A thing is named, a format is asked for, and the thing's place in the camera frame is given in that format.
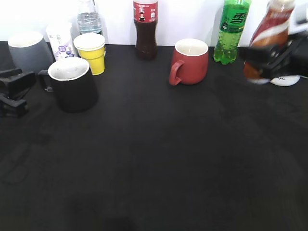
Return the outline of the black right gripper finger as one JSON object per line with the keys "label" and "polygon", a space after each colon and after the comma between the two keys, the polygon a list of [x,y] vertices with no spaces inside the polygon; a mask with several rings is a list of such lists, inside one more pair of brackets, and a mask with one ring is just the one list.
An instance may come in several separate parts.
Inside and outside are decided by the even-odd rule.
{"label": "black right gripper finger", "polygon": [[278,65],[279,64],[279,45],[267,45],[267,46],[251,46],[251,47],[239,47],[239,56],[244,60],[245,64],[251,64],[256,66],[261,65]]}

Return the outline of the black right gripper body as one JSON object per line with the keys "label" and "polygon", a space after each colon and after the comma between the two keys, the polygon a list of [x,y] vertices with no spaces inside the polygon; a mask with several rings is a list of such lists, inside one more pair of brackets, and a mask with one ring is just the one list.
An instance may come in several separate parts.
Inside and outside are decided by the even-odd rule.
{"label": "black right gripper body", "polygon": [[290,34],[284,45],[270,45],[266,78],[299,75],[308,77],[308,30]]}

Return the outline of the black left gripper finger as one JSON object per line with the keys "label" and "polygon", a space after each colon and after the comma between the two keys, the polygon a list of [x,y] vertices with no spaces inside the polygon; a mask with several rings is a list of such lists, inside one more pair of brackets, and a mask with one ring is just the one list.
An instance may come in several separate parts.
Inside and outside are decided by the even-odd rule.
{"label": "black left gripper finger", "polygon": [[0,96],[0,116],[21,118],[29,112],[27,102],[23,99],[12,100],[5,95]]}
{"label": "black left gripper finger", "polygon": [[34,72],[10,69],[0,72],[0,92],[7,96],[16,96],[36,83]]}

